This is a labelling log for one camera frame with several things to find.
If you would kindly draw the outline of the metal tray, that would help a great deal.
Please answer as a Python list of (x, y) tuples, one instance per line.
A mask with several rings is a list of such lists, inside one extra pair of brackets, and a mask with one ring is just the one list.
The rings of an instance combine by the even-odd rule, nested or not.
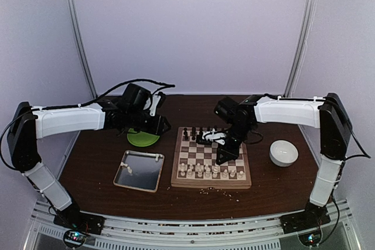
[(126, 150), (113, 184), (133, 190), (155, 193), (158, 190), (165, 157), (160, 153)]

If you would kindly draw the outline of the white chess rook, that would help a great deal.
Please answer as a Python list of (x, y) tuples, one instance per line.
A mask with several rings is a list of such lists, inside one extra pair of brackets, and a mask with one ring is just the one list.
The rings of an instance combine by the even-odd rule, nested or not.
[(179, 177), (180, 178), (185, 178), (186, 177), (186, 170), (185, 169), (179, 171)]

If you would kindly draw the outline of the white chess knight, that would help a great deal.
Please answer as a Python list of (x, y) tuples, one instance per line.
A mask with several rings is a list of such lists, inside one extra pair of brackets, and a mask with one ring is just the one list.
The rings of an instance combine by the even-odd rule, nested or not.
[(188, 169), (187, 170), (187, 177), (188, 178), (192, 178), (193, 177), (193, 170), (192, 169)]

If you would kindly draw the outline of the white chess king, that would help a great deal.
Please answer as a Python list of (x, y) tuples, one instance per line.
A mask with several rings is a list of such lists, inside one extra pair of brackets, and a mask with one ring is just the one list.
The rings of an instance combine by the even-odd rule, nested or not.
[(212, 178), (216, 179), (218, 176), (218, 172), (220, 171), (220, 168), (218, 166), (212, 167)]

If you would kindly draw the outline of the white chess bishop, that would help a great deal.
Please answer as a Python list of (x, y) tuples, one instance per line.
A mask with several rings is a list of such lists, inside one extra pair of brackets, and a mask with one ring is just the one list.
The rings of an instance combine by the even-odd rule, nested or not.
[(197, 171), (197, 176), (198, 176), (198, 178), (200, 178), (200, 179), (202, 179), (203, 178), (203, 169), (202, 168), (200, 168), (198, 171)]

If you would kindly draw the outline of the white chess queen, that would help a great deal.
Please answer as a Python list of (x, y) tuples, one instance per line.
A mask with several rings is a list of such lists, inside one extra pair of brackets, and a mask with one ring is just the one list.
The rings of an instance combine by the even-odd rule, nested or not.
[(204, 168), (204, 178), (209, 179), (211, 177), (211, 168), (206, 166)]

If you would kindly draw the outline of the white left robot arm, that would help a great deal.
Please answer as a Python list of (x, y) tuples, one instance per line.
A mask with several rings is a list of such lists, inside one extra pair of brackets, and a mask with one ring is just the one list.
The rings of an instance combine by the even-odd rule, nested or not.
[(116, 130), (119, 135), (161, 136), (171, 126), (157, 110), (166, 99), (163, 91), (173, 87), (149, 78), (136, 78), (83, 103), (36, 106), (21, 102), (1, 134), (11, 160), (4, 165), (26, 177), (64, 225), (75, 230), (85, 227), (89, 219), (43, 161), (40, 149), (43, 140), (102, 130)]

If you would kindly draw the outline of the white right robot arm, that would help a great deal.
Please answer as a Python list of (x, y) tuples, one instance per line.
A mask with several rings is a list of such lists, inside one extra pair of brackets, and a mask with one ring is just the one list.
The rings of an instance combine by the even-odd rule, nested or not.
[(323, 97), (293, 98), (253, 94), (242, 102), (224, 97), (216, 104), (214, 113), (229, 128), (223, 131), (199, 131), (196, 142), (202, 145), (218, 144), (218, 165), (238, 158), (241, 144), (249, 132), (257, 129), (258, 124), (293, 124), (316, 129), (320, 148), (313, 153), (319, 161), (319, 169), (311, 195), (303, 211), (285, 215), (281, 219), (289, 227), (303, 224), (310, 228), (322, 222), (326, 205), (341, 180), (345, 162), (351, 158), (347, 155), (349, 143), (358, 141), (339, 95), (327, 93)]

